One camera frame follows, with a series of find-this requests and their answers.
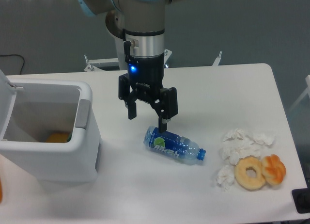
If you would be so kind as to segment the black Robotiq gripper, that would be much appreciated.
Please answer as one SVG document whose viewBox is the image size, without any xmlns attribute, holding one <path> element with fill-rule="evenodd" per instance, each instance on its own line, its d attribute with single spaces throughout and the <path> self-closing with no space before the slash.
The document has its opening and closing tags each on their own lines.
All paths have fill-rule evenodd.
<svg viewBox="0 0 310 224">
<path fill-rule="evenodd" d="M 129 120 L 137 117 L 136 99 L 150 103 L 158 115 L 158 131 L 163 133 L 171 118 L 178 114 L 176 88 L 163 88 L 162 85 L 164 53 L 138 57 L 130 52 L 132 46 L 132 41 L 124 41 L 127 74 L 119 76 L 118 97 L 128 109 Z"/>
</svg>

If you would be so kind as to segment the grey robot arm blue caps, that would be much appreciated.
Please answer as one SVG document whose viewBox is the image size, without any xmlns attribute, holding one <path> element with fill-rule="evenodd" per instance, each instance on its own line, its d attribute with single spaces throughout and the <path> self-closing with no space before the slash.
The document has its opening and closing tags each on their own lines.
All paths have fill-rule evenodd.
<svg viewBox="0 0 310 224">
<path fill-rule="evenodd" d="M 159 132 L 178 113 L 177 91 L 164 88 L 165 7 L 179 0 L 78 0 L 90 16 L 106 14 L 106 28 L 122 43 L 118 59 L 127 72 L 119 77 L 119 99 L 129 119 L 137 115 L 136 100 L 151 105 Z"/>
</svg>

